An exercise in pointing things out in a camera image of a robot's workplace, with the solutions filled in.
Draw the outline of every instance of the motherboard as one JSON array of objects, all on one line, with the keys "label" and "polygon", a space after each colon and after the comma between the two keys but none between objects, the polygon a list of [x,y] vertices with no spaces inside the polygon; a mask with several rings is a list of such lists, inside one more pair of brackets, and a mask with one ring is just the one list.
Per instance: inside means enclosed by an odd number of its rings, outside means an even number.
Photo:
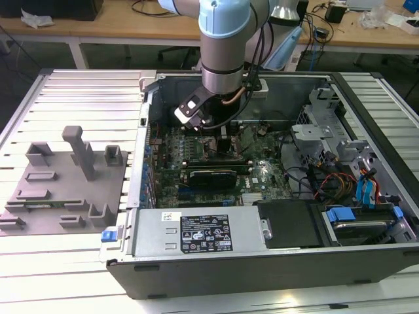
[{"label": "motherboard", "polygon": [[278,158],[283,132],[241,126],[233,136],[150,129],[156,208],[252,205],[292,198]]}]

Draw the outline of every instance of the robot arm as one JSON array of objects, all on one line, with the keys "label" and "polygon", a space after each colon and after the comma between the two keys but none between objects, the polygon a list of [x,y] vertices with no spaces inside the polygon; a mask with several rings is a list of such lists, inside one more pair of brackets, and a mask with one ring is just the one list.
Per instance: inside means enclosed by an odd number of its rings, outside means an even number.
[{"label": "robot arm", "polygon": [[[254,54],[263,53],[267,60],[265,64],[271,64],[268,68],[275,68],[272,62],[278,63],[278,60],[273,56],[278,55],[281,47],[274,53],[271,53],[273,49],[270,50],[270,47],[282,44],[284,34],[292,34],[299,24],[295,12],[298,0],[159,0],[159,3],[174,13],[198,19],[203,87],[175,111],[183,124],[196,130],[206,123],[200,108],[207,100],[215,96],[229,96],[245,88],[242,82],[245,61],[251,61]],[[272,27],[266,24],[269,19],[274,24]],[[265,34],[265,50],[255,52],[260,42],[260,31]],[[299,33],[294,36],[289,55],[281,54],[282,60],[291,55],[298,37]]]}]

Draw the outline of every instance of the blue latch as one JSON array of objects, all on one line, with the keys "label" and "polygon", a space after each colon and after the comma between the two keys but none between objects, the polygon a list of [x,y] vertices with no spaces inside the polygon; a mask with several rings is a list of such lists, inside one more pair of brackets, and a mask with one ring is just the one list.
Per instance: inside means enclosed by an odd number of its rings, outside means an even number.
[{"label": "blue latch", "polygon": [[330,222],[356,219],[350,207],[334,207],[328,210],[326,215]]},{"label": "blue latch", "polygon": [[105,230],[105,231],[102,231],[102,235],[101,235],[100,241],[102,243],[116,242],[116,241],[118,241],[117,240],[117,236],[118,236],[118,232],[117,231]]},{"label": "blue latch", "polygon": [[397,217],[397,219],[400,220],[400,219],[402,219],[404,217],[404,214],[403,214],[403,212],[402,212],[402,210],[401,210],[401,208],[399,206],[395,206],[393,208],[393,211],[394,211],[394,214]]}]

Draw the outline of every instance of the power supply label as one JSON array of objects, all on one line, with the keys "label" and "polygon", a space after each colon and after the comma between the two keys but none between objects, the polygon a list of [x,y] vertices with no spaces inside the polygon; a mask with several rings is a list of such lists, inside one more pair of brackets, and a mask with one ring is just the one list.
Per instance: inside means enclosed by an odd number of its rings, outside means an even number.
[{"label": "power supply label", "polygon": [[181,217],[181,251],[233,251],[228,215]]}]

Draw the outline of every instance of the floor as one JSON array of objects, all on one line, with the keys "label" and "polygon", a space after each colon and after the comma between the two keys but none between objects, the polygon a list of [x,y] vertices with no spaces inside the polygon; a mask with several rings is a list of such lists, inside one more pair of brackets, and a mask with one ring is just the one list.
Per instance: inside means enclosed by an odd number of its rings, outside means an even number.
[{"label": "floor", "polygon": [[[158,46],[131,46],[132,58],[127,60],[124,47],[112,44],[85,44],[91,69],[179,69],[186,50],[169,52],[163,61],[157,60],[160,49]],[[66,44],[58,43],[24,43],[24,49],[44,68],[74,69],[75,65]],[[387,56],[386,64],[383,56],[366,54],[358,66],[353,64],[355,54],[326,52],[314,71],[349,71],[349,72],[379,72],[404,97],[412,85],[419,79],[419,66],[414,65],[414,56]],[[308,71],[310,56],[302,60],[297,71]],[[191,56],[187,67],[198,61],[199,56]],[[22,98],[31,86],[31,78],[35,78],[38,68],[32,61],[13,44],[10,54],[0,57],[0,130],[4,128]],[[407,99],[412,108],[419,111],[419,86]]]}]

